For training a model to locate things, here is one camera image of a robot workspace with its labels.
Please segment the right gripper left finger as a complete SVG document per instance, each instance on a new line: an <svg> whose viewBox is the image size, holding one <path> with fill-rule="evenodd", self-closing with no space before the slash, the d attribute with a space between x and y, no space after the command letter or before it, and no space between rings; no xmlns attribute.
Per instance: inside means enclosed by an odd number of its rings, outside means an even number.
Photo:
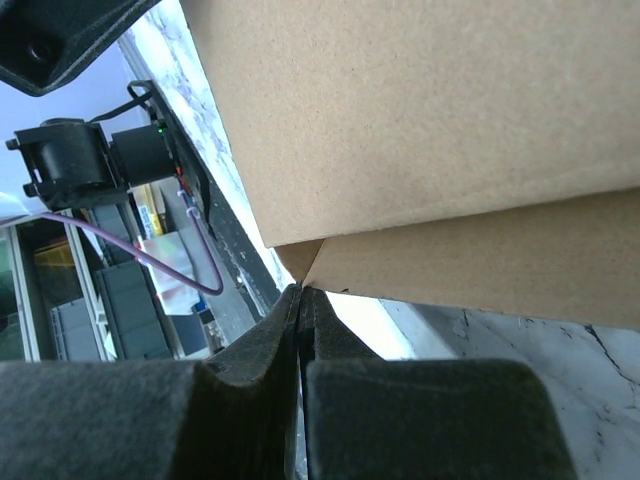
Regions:
<svg viewBox="0 0 640 480"><path fill-rule="evenodd" d="M5 362L5 479L291 479L300 289L208 361Z"/></svg>

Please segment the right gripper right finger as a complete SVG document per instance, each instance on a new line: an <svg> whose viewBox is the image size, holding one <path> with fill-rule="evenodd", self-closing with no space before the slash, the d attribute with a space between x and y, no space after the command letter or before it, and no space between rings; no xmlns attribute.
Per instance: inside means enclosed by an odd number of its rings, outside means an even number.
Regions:
<svg viewBox="0 0 640 480"><path fill-rule="evenodd" d="M548 392L529 366L385 360L309 287L298 319L311 478L574 477Z"/></svg>

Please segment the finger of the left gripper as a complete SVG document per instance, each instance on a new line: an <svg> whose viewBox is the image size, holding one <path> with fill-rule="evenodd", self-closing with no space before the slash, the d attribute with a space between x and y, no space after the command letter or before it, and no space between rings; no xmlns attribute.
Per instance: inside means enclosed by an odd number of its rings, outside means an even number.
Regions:
<svg viewBox="0 0 640 480"><path fill-rule="evenodd" d="M1 81L27 95L59 89L91 65L156 0L1 3Z"/></svg>

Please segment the brown cardboard box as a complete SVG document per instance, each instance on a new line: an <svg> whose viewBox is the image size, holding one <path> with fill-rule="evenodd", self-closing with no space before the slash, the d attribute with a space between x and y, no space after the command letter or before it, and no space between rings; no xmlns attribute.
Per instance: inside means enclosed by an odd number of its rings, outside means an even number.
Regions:
<svg viewBox="0 0 640 480"><path fill-rule="evenodd" d="M638 326L637 2L182 7L295 280Z"/></svg>

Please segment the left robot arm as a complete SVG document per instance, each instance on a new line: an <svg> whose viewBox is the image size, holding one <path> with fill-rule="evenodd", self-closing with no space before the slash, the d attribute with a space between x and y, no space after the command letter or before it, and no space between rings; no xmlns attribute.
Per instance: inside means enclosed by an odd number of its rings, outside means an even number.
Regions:
<svg viewBox="0 0 640 480"><path fill-rule="evenodd" d="M1 81L42 97L82 74L139 18L152 1L4 1ZM29 179L3 172L4 219L126 201L131 188L182 177L202 204L211 174L175 114L150 81L145 92L85 121L57 118L18 130L7 140Z"/></svg>

